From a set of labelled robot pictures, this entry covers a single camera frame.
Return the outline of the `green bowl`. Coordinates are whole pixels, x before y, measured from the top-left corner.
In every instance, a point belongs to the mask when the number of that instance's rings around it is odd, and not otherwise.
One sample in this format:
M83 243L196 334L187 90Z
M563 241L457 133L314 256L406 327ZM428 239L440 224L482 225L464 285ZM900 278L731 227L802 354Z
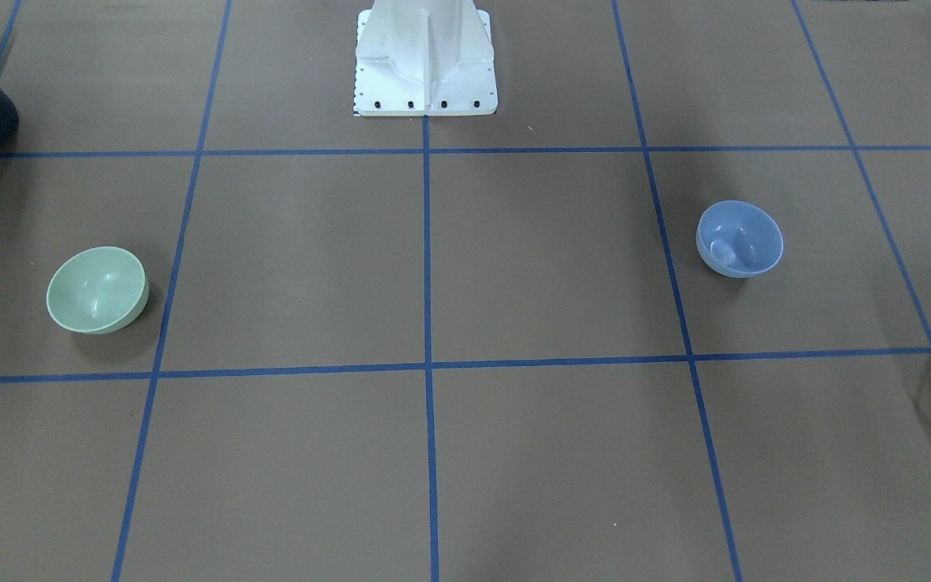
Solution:
M49 317L75 334L106 335L143 313L150 280L136 255L121 247L88 248L66 260L49 280Z

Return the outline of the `blue bowl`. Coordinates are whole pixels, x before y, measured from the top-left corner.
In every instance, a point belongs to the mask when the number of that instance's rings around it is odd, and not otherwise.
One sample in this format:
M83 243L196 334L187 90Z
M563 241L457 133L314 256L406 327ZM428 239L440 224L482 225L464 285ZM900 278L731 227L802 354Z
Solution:
M764 275L786 253L786 240L772 215L745 201L720 201L703 210L695 243L703 263L731 279Z

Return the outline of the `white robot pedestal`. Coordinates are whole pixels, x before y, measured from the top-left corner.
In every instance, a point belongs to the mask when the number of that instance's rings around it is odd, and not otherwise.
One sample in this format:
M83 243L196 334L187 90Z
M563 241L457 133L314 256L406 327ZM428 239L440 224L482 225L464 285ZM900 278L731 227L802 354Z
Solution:
M499 106L491 16L473 1L376 1L357 15L352 113L486 116Z

